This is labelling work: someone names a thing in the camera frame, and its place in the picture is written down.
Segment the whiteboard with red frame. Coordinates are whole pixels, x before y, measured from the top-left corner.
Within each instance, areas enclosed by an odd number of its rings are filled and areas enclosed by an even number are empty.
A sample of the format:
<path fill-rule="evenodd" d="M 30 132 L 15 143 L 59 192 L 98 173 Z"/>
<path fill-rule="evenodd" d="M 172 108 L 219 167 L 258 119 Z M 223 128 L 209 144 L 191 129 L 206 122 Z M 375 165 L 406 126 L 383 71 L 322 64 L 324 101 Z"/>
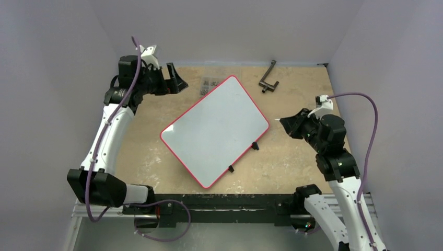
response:
<path fill-rule="evenodd" d="M 160 139 L 208 189 L 269 127 L 240 80 L 231 75 L 164 128 Z"/>

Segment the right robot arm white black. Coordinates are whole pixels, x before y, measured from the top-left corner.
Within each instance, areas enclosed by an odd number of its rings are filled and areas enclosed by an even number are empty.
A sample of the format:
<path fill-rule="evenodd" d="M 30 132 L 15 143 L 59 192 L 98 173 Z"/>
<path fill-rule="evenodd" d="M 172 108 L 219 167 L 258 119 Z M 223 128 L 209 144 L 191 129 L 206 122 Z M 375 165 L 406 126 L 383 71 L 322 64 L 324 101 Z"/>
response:
<path fill-rule="evenodd" d="M 305 140 L 314 149 L 317 168 L 332 189 L 342 216 L 336 215 L 314 184 L 296 188 L 294 208 L 313 216 L 335 250 L 387 250 L 359 190 L 363 179 L 356 161 L 344 147 L 344 120 L 332 114 L 317 118 L 304 108 L 279 122 L 288 136 Z"/>

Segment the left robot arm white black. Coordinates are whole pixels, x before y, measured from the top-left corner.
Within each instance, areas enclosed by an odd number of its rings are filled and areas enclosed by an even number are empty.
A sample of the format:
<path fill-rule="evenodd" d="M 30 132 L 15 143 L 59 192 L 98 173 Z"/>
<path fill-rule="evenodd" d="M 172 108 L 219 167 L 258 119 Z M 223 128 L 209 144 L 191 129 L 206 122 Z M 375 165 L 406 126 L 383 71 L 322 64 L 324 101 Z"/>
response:
<path fill-rule="evenodd" d="M 162 68 L 135 55 L 120 57 L 118 74 L 104 96 L 103 114 L 91 149 L 78 169 L 70 169 L 67 181 L 81 203 L 105 207 L 135 204 L 143 214 L 154 211 L 153 188 L 132 185 L 115 177 L 115 164 L 123 138 L 146 94 L 177 94 L 188 87 L 173 63 Z"/>

